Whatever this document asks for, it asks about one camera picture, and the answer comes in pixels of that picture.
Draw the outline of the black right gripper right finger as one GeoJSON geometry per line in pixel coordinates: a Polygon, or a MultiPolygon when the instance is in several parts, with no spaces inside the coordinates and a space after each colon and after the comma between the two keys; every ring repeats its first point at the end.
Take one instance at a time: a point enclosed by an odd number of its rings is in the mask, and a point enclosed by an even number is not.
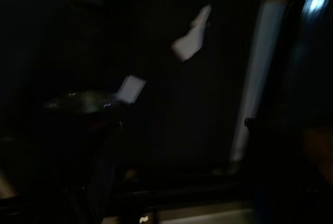
{"type": "Polygon", "coordinates": [[[333,224],[333,125],[248,118],[245,168],[260,224],[333,224]]]}

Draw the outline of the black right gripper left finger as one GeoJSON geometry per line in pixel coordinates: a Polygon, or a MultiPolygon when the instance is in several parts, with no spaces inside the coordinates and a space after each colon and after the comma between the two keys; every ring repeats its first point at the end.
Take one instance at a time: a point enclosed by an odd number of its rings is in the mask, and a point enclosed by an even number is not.
{"type": "Polygon", "coordinates": [[[101,224],[104,218],[122,107],[118,95],[108,91],[71,91],[43,105],[63,162],[61,182],[79,224],[101,224]]]}

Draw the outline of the grey table leg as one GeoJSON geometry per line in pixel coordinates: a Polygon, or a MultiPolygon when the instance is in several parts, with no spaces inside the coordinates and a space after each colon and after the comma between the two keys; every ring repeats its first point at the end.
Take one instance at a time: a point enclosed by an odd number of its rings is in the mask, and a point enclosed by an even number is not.
{"type": "Polygon", "coordinates": [[[257,114],[286,7],[286,3],[269,1],[258,13],[233,137],[232,163],[244,156],[248,138],[245,119],[257,114]]]}

